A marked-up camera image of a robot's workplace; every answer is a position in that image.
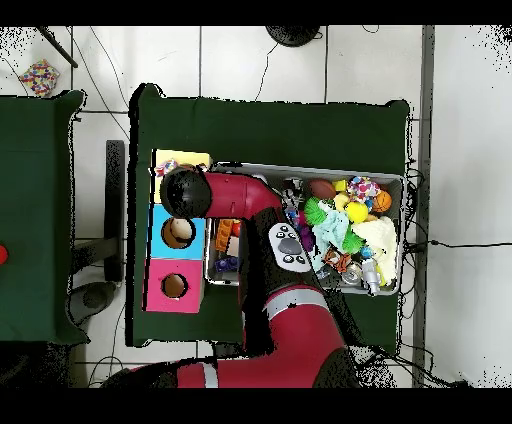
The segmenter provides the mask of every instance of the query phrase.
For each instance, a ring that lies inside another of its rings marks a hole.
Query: blue toy
[[[361,250],[359,252],[361,253],[363,259],[370,259],[373,256],[373,251],[372,249],[370,249],[369,246],[361,247]]]
[[[230,257],[215,261],[217,272],[236,271],[238,269],[238,258]]]

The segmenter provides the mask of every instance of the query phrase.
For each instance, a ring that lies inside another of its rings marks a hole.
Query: yellow cube face
[[[178,165],[200,165],[204,163],[207,167],[211,165],[211,158],[208,153],[181,152],[178,150],[157,150],[156,166],[174,159]],[[162,203],[160,199],[160,184],[162,177],[155,177],[155,203]]]

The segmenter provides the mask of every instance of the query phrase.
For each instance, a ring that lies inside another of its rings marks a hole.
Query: yellow ball
[[[348,219],[354,224],[364,222],[368,217],[368,207],[364,203],[350,202],[345,206],[345,212],[347,212]]]
[[[347,193],[339,193],[334,197],[334,206],[337,211],[342,211],[345,205],[350,201]]]

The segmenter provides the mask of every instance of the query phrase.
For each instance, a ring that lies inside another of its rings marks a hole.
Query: green table
[[[75,344],[70,321],[71,164],[69,125],[80,91],[49,100],[0,97],[0,340]]]
[[[403,175],[408,113],[405,101],[371,106],[165,99],[154,85],[142,84],[130,101],[128,341],[242,338],[236,287],[207,286],[195,315],[141,309],[152,149],[207,152],[217,161]],[[342,310],[346,302],[356,323],[338,322],[348,343],[394,352],[396,294],[337,296],[331,308]]]

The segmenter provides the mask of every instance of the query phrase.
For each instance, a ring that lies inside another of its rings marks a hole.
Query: basketball toy
[[[391,196],[387,191],[381,191],[373,199],[374,212],[386,212],[391,207]]]

